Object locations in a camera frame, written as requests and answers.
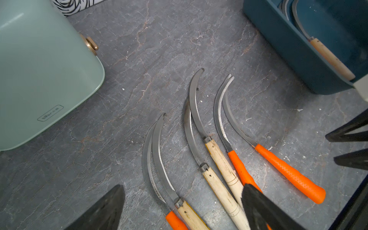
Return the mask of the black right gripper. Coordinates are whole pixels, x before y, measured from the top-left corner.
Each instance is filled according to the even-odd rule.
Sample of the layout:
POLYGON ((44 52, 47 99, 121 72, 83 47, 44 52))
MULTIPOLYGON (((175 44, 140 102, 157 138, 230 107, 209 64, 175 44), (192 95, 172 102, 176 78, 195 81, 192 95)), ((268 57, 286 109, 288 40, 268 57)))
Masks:
MULTIPOLYGON (((360 80, 353 83, 354 88, 365 102, 368 102, 368 76, 362 77, 360 80)), ((325 135, 329 142, 360 142, 368 141, 368 131, 351 133, 358 128, 368 125, 368 110, 366 109, 361 114, 345 125, 335 129, 325 135)), ((352 153, 343 154, 333 158, 337 165, 368 170, 368 149, 358 150, 352 153)))

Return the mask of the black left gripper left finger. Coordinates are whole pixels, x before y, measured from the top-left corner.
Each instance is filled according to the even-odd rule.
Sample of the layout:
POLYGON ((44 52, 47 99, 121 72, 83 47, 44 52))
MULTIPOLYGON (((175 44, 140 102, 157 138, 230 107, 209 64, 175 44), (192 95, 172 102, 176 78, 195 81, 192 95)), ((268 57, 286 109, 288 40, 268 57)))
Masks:
POLYGON ((119 226, 124 203, 124 187, 116 185, 66 229, 116 230, 119 226))

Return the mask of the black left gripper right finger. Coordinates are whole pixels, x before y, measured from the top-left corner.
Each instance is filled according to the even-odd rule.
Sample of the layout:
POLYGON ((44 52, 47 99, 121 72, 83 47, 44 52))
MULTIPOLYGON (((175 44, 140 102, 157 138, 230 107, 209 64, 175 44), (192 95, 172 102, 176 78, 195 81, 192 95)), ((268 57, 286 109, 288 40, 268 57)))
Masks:
POLYGON ((242 205, 251 230, 304 229, 251 184, 245 184, 243 187, 242 205))

